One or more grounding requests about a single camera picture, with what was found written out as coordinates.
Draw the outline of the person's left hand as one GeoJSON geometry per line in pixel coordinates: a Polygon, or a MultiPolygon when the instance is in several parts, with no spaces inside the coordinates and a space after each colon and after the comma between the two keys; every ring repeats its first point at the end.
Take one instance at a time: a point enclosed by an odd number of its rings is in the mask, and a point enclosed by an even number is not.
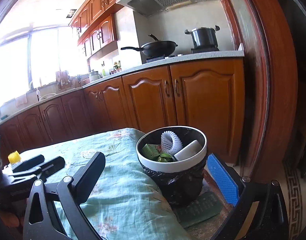
{"type": "Polygon", "coordinates": [[[0,218],[6,226],[11,228],[17,228],[20,225],[20,221],[15,214],[0,211],[0,218]]]}

